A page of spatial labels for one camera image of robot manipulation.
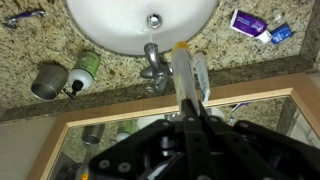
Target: granite countertop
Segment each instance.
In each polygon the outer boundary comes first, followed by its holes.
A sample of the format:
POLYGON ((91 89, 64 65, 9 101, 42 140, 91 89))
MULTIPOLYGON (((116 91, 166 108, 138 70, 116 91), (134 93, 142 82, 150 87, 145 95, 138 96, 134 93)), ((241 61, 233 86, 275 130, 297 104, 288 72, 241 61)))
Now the granite countertop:
MULTIPOLYGON (((315 2, 220 0, 211 19, 188 44, 192 53, 202 51, 206 55, 213 86, 304 72, 312 69, 312 64, 301 60, 299 55, 307 44, 305 34, 310 17, 318 18, 312 14, 312 9, 319 6, 315 2), (270 31, 287 23, 295 34, 279 45, 264 45, 228 28, 236 8, 262 18, 269 24, 270 31)), ((63 1, 0 2, 3 18, 34 9, 44 9, 47 15, 23 19, 18 22, 16 30, 0 26, 0 96, 1 105, 9 109, 3 121, 32 119, 159 95, 148 94, 145 88, 151 81, 139 77, 140 70, 149 66, 144 57, 115 54, 92 43, 76 28, 63 1), (77 103, 69 102, 63 94, 53 102, 32 95, 30 86, 39 67, 45 63, 57 63, 70 70, 77 55, 85 49, 97 52, 102 62, 94 84, 79 93, 77 103)), ((310 52, 309 47, 313 47, 312 43, 307 45, 305 54, 310 52)), ((164 57, 170 61, 169 52, 164 57)), ((163 94, 173 92, 169 82, 168 90, 163 94)))

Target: metal cup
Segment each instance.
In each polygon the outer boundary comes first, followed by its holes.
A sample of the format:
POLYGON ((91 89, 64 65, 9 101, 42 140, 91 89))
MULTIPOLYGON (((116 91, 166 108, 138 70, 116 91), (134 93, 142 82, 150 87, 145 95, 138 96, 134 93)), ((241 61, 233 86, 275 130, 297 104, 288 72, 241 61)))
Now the metal cup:
POLYGON ((40 69, 31 91, 40 99, 53 100, 68 80, 68 72, 59 65, 45 65, 40 69))
POLYGON ((85 126, 82 132, 82 141, 86 144, 98 144, 101 140, 105 124, 85 126))

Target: sink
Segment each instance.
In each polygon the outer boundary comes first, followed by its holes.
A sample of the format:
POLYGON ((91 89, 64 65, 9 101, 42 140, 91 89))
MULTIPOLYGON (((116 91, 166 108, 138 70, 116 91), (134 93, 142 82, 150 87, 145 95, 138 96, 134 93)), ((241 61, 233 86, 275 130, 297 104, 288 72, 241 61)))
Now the sink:
POLYGON ((163 52, 190 39, 208 21, 217 0, 67 0, 66 4, 80 30, 95 43, 121 54, 143 55, 148 42, 163 52), (149 26, 147 19, 152 17, 159 26, 149 26))

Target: mirror frame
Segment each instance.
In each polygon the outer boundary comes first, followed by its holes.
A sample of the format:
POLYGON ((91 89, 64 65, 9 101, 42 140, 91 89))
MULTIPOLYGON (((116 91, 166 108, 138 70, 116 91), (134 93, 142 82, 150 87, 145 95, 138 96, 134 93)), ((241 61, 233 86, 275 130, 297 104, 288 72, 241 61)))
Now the mirror frame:
MULTIPOLYGON (((207 106, 278 96, 290 96, 320 137, 320 91, 305 73, 213 87, 207 106)), ((57 117, 27 179, 48 178, 69 128, 178 110, 176 96, 173 94, 63 113, 57 117)))

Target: sink drain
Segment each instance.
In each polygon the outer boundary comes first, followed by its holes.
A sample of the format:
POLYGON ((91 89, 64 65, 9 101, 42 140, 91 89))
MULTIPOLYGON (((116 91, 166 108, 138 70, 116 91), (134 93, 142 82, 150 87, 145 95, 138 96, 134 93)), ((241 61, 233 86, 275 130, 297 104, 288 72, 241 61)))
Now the sink drain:
POLYGON ((147 17, 147 25, 152 29, 157 29, 162 24, 162 18, 159 14, 152 13, 147 17))

